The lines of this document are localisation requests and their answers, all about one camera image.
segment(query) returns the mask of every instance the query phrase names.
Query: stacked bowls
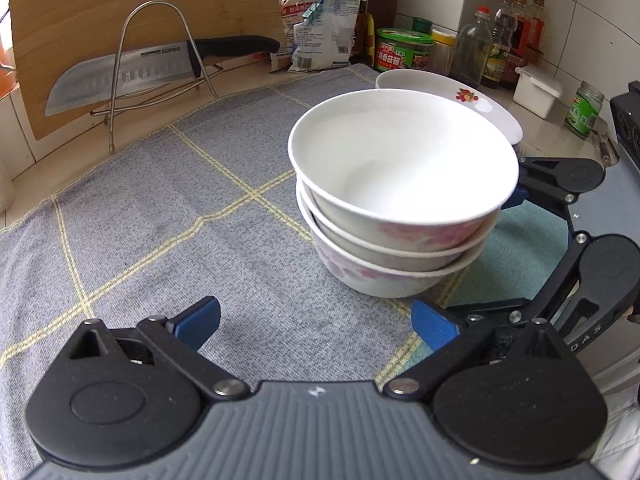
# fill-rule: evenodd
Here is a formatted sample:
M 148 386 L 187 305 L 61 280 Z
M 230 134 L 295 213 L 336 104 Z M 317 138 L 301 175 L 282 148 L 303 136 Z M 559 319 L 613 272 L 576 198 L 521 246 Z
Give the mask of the stacked bowls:
M 289 157 L 320 259 L 380 298 L 418 294 L 474 261 L 518 179 L 491 122 L 404 89 L 320 103 L 293 127 Z

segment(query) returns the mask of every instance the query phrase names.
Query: sauce jar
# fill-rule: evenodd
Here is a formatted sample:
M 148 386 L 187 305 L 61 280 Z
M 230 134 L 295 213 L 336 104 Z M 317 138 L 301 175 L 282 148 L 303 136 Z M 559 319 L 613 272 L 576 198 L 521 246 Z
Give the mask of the sauce jar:
M 427 69 L 433 46 L 429 34 L 403 28 L 379 28 L 376 35 L 376 70 Z
M 456 37 L 439 30 L 432 30 L 433 47 L 427 62 L 427 70 L 448 76 L 453 55 L 456 53 Z
M 602 110 L 603 101 L 604 94 L 595 86 L 583 81 L 569 106 L 564 124 L 578 137 L 586 139 Z

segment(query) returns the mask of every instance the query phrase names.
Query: metal knife holder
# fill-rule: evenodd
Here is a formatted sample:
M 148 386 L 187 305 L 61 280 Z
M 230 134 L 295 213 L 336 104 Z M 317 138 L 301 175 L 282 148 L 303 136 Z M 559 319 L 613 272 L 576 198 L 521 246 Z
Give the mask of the metal knife holder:
M 189 85 L 185 86 L 184 88 L 181 88 L 177 91 L 175 91 L 174 93 L 172 93 L 171 95 L 168 95 L 166 97 L 162 97 L 160 99 L 156 99 L 154 101 L 150 101 L 147 103 L 142 103 L 142 104 L 138 104 L 138 105 L 131 105 L 131 106 L 123 106 L 121 108 L 116 108 L 116 90 L 117 90 L 117 86 L 118 86 L 118 73 L 120 72 L 120 58 L 122 57 L 122 47 L 124 46 L 124 37 L 127 33 L 127 28 L 129 27 L 129 23 L 130 21 L 133 19 L 133 17 L 140 12 L 140 10 L 144 9 L 145 7 L 149 7 L 152 5 L 164 5 L 167 7 L 171 7 L 173 10 L 175 10 L 175 12 L 178 13 L 178 16 L 180 16 L 180 19 L 182 20 L 182 26 L 184 27 L 185 32 L 187 33 L 187 37 L 189 38 L 189 42 L 191 43 L 191 47 L 193 48 L 193 51 L 196 55 L 196 58 L 198 59 L 198 64 L 200 65 L 200 73 L 202 74 L 201 77 L 197 78 L 196 80 L 194 80 L 192 83 L 190 83 Z M 101 115 L 105 115 L 108 116 L 107 117 L 107 121 L 109 123 L 109 154 L 113 155 L 113 153 L 115 153 L 115 145 L 113 142 L 113 120 L 115 117 L 116 112 L 125 112 L 127 110 L 137 110 L 138 108 L 146 108 L 148 106 L 153 106 L 153 105 L 157 105 L 160 103 L 164 103 L 166 101 L 168 101 L 169 99 L 173 99 L 174 97 L 178 97 L 179 95 L 184 94 L 185 92 L 188 92 L 189 90 L 191 90 L 192 88 L 196 88 L 196 86 L 201 85 L 202 83 L 206 82 L 207 83 L 207 87 L 209 88 L 209 91 L 211 92 L 211 95 L 213 95 L 214 99 L 218 97 L 218 95 L 216 94 L 215 90 L 213 89 L 213 86 L 211 85 L 211 81 L 210 81 L 211 76 L 207 74 L 207 70 L 204 67 L 204 63 L 202 62 L 202 58 L 200 57 L 200 53 L 198 51 L 198 47 L 196 46 L 195 41 L 193 41 L 193 36 L 191 35 L 191 30 L 189 29 L 189 25 L 187 24 L 187 20 L 184 17 L 184 14 L 182 13 L 182 11 L 175 6 L 174 4 L 172 4 L 171 2 L 167 2 L 165 0 L 151 0 L 149 2 L 145 2 L 144 4 L 137 6 L 133 12 L 127 17 L 127 19 L 124 22 L 124 25 L 122 26 L 122 32 L 120 33 L 120 44 L 118 46 L 118 53 L 116 54 L 116 59 L 115 59 L 115 63 L 113 64 L 113 79 L 111 81 L 111 102 L 110 102 L 110 106 L 107 110 L 101 110 L 101 111 L 97 111 L 97 112 L 90 112 L 90 114 L 92 116 L 101 116 Z M 160 88 L 163 85 L 159 85 L 155 88 L 151 88 L 149 90 L 145 90 L 143 92 L 136 92 L 134 94 L 128 94 L 125 96 L 120 96 L 120 98 L 130 98 L 130 97 L 135 97 L 135 96 L 139 96 L 142 94 L 145 94 L 147 92 L 153 92 L 155 90 L 157 90 L 158 88 Z

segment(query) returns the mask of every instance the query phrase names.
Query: wooden cutting board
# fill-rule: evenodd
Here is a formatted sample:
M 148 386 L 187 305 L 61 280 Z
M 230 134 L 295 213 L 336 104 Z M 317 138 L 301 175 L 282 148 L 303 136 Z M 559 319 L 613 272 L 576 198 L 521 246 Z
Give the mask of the wooden cutting board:
M 49 91 L 78 62 L 118 49 L 129 13 L 149 0 L 11 0 L 14 55 L 22 97 L 36 139 L 97 108 L 45 117 Z M 284 41 L 278 0 L 168 0 L 184 13 L 194 38 L 259 34 Z M 186 40 L 167 6 L 140 11 L 127 30 L 125 50 Z

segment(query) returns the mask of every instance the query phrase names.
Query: green label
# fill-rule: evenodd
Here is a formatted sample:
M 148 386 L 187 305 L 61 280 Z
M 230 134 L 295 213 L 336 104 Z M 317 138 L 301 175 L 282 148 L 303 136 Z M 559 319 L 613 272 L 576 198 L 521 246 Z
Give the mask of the green label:
M 502 46 L 498 43 L 494 43 L 489 52 L 489 59 L 486 61 L 484 67 L 484 77 L 491 81 L 499 82 L 504 72 L 504 67 L 507 64 L 507 57 L 509 56 L 509 48 Z
M 569 113 L 564 118 L 564 122 L 571 126 L 583 139 L 586 139 L 591 133 L 597 118 L 598 113 L 591 106 L 591 103 L 580 94 L 576 94 L 569 107 Z
M 394 68 L 411 68 L 414 62 L 414 51 L 393 43 L 381 41 L 376 49 L 376 69 L 380 71 Z

